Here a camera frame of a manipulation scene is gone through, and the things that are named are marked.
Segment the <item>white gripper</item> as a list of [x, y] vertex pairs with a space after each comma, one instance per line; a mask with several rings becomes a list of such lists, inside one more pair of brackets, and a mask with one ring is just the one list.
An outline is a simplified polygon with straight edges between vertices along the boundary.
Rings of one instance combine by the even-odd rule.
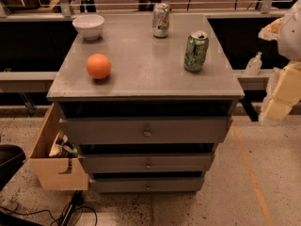
[[[283, 18], [280, 17], [262, 28], [258, 37], [263, 40], [278, 40], [278, 31]], [[280, 71], [280, 77], [272, 97], [288, 106], [294, 106], [301, 100], [301, 62], [290, 61]]]

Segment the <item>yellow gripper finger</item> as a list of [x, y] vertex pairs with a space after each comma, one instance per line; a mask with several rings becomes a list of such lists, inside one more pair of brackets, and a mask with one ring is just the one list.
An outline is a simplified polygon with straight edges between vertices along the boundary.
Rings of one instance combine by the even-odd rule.
[[259, 121], [262, 125], [276, 125], [291, 112], [293, 99], [291, 93], [285, 91], [285, 82], [285, 71], [274, 68], [261, 105]]

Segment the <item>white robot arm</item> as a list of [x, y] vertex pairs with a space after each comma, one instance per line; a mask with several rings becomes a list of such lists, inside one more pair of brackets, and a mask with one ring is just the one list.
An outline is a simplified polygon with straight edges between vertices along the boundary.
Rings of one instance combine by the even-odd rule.
[[283, 69], [273, 69], [261, 105], [260, 123], [276, 125], [301, 101], [301, 0], [266, 26], [259, 37], [276, 40], [278, 53], [289, 59]]

